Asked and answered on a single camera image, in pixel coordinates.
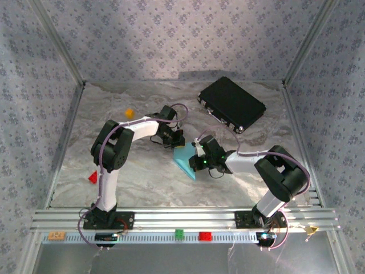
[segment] patterned wallpaper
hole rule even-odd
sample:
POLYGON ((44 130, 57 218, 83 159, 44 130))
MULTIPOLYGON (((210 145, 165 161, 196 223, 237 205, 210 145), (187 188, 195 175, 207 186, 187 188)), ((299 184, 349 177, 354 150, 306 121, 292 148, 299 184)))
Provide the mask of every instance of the patterned wallpaper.
POLYGON ((76 83, 25 0, 1 1, 0 273, 44 206, 76 83))
POLYGON ((87 81, 282 79, 320 0, 49 0, 87 81))
POLYGON ((365 273, 364 1, 340 1, 290 92, 326 204, 339 208, 355 266, 365 273))

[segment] purple cable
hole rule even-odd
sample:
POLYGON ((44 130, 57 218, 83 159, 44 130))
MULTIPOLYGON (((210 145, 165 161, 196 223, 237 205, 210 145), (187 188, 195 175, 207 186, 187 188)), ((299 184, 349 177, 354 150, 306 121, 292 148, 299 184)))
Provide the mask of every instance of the purple cable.
POLYGON ((197 138, 198 141, 200 141, 201 137, 203 136, 203 134, 205 134, 208 130, 211 130, 212 128, 216 128, 216 127, 223 127, 225 129, 227 129, 232 135, 233 137, 236 139, 237 143, 238 143, 238 147, 237 147, 237 151, 240 150, 240 147, 241 147, 241 143, 240 143, 240 140, 238 140, 237 136, 234 134, 234 132, 229 128, 227 127, 225 124, 218 124, 218 125, 215 125, 215 126, 211 126, 211 127, 208 127, 206 128, 200 135, 199 137, 197 138))
POLYGON ((300 164, 300 162, 298 162, 297 160, 295 160, 292 157, 289 157, 289 156, 287 156, 285 154, 282 154, 282 153, 271 152, 271 151, 261 151, 261 152, 256 152, 256 153, 254 153, 254 152, 251 152, 251 153, 241 153, 241 152, 237 151, 237 154, 239 156, 243 156, 243 157, 273 155, 273 156, 277 156, 277 157, 281 157, 281 158, 284 158, 286 160, 289 160, 289 161, 293 162, 294 164, 296 164, 304 172, 304 174, 307 177, 307 185, 305 186, 305 188, 303 190, 299 191, 297 193, 297 195, 303 194, 310 187, 310 175, 309 175, 308 170, 302 164, 300 164))
POLYGON ((118 126, 116 126, 115 128, 113 128, 111 130, 111 132, 109 132, 109 134, 107 135, 107 137, 104 139, 104 142, 102 144, 102 147, 100 148, 100 152, 99 152, 99 164, 100 164, 100 175, 99 175, 99 190, 98 190, 98 198, 95 202, 95 204, 88 210, 86 211, 82 216, 81 218, 79 219, 78 221, 78 231, 79 231, 79 234, 81 236, 81 238, 90 246, 92 247, 96 247, 97 249, 100 249, 96 244, 92 244, 90 243, 86 237, 82 234, 82 231, 81 231, 81 221, 85 218, 85 216, 91 212, 94 208, 96 208, 100 202, 100 199, 102 197, 102 185, 103 185, 103 175, 104 175, 104 167, 103 167, 103 152, 104 152, 104 149, 105 149, 105 146, 106 144, 108 143, 110 137, 118 130, 120 129, 121 127, 125 127, 125 126, 133 126, 134 124, 139 124, 139 123, 144 123, 144 122, 149 122, 149 121, 157 121, 157 122, 164 122, 164 123, 178 123, 178 122, 181 122, 183 120, 185 120, 187 117, 188 117, 188 114, 189 114, 189 109, 186 105, 184 104, 181 104, 181 103, 176 103, 176 104, 173 104, 171 107, 174 107, 174 106, 183 106, 185 107, 186 109, 186 114, 183 118, 181 119, 178 119, 178 120, 164 120, 164 119, 158 119, 158 118, 146 118, 146 119, 143 119, 143 120, 137 120, 137 121, 133 121, 133 122, 127 122, 127 123, 123 123, 123 124, 120 124, 118 126))
POLYGON ((285 218, 285 221, 286 221, 286 232, 285 232, 284 239, 278 245, 276 245, 275 247, 273 247, 273 245, 275 244, 275 241, 274 241, 273 245, 270 247, 270 249, 276 249, 278 247, 281 247, 285 243, 285 241, 286 241, 286 239, 289 235, 289 222, 288 222, 287 216, 285 215, 285 213, 281 209, 279 209, 278 211, 280 211, 284 215, 284 218, 285 218))

